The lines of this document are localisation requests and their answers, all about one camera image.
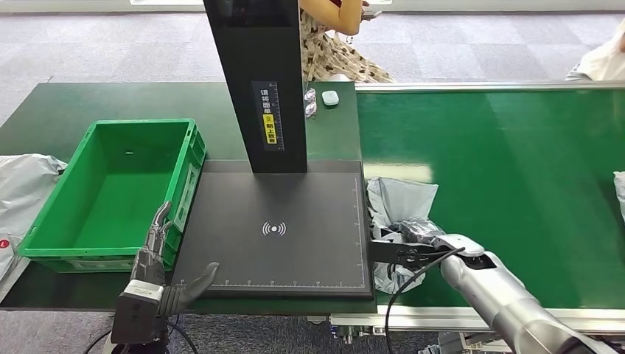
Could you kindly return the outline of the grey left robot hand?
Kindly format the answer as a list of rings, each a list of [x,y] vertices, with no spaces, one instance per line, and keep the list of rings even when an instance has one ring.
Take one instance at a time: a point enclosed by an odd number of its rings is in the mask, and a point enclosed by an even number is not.
[[[160,295],[158,299],[160,316],[171,316],[186,310],[213,284],[220,267],[218,262],[211,262],[197,279],[187,285],[166,284],[162,251],[172,225],[171,221],[166,220],[170,209],[171,202],[166,201],[155,213],[144,245],[136,254],[130,277],[132,286],[140,285],[151,294]]]

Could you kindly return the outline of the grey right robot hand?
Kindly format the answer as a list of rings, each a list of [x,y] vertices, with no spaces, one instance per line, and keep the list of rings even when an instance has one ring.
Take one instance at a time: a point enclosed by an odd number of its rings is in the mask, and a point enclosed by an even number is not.
[[[438,236],[445,231],[427,218],[409,218],[397,221],[387,227],[393,234],[399,235],[401,243],[418,243],[431,246]]]

